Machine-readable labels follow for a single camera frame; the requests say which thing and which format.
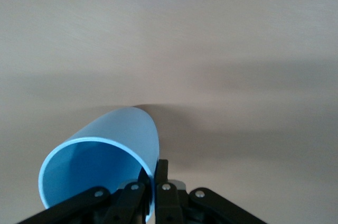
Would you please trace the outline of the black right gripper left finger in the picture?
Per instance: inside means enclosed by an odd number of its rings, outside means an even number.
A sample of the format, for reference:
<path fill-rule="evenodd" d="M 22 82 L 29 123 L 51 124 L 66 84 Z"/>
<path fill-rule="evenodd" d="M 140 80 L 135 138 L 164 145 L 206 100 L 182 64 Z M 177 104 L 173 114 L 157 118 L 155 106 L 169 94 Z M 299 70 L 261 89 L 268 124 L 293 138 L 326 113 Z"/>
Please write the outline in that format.
<path fill-rule="evenodd" d="M 146 186 L 131 182 L 114 193 L 93 187 L 20 223 L 145 223 Z"/>

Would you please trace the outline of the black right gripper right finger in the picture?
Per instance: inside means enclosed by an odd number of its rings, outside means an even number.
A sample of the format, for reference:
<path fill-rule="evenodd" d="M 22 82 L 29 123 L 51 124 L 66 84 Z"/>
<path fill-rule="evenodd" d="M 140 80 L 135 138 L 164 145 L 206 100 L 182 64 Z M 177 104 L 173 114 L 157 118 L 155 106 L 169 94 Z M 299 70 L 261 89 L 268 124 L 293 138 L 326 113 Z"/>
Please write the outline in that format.
<path fill-rule="evenodd" d="M 155 185 L 156 223 L 264 223 L 208 188 L 188 193 L 183 182 L 168 179 L 168 160 L 158 161 Z"/>

